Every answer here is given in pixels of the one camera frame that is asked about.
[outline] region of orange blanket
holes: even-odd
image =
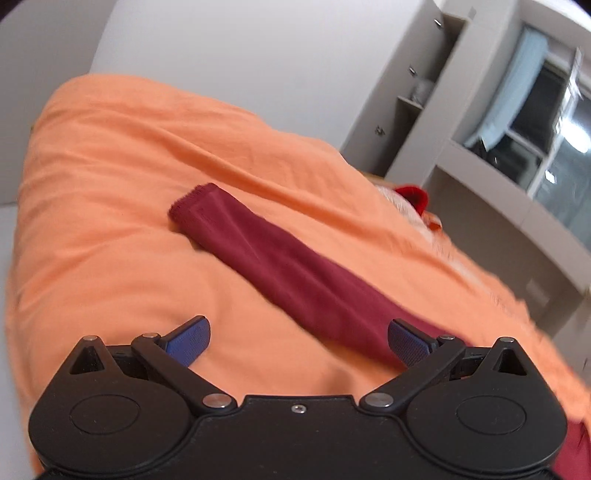
[[[569,419],[591,427],[589,391],[524,306],[443,234],[412,226],[335,149],[215,100],[104,75],[53,95],[25,161],[7,295],[25,416],[81,336],[129,343],[197,314],[212,342],[192,368],[238,400],[359,397],[398,373],[312,337],[175,231],[170,205],[208,182],[442,329],[474,345],[516,337]]]

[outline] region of floor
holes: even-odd
[[[21,428],[4,336],[4,283],[12,255],[16,219],[16,206],[0,206],[0,480],[30,480],[34,476]]]

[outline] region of white wall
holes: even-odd
[[[87,73],[115,0],[25,0],[0,24],[0,203],[13,202],[31,125]]]
[[[119,0],[91,71],[218,98],[340,148],[424,1]]]
[[[33,478],[4,336],[4,285],[16,220],[15,205],[0,206],[0,480]]]

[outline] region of wall socket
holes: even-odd
[[[530,281],[525,286],[525,291],[542,308],[545,308],[550,303],[550,296],[533,278],[530,278]]]

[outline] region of red cloth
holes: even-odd
[[[185,235],[320,339],[393,362],[387,341],[392,319],[405,320],[432,337],[445,333],[254,214],[213,183],[195,188],[175,202],[168,214]],[[569,423],[556,473],[565,480],[591,479],[590,452],[585,426]]]
[[[403,185],[394,189],[396,193],[404,197],[410,203],[419,215],[422,215],[427,210],[429,204],[429,195],[425,190],[416,185]]]

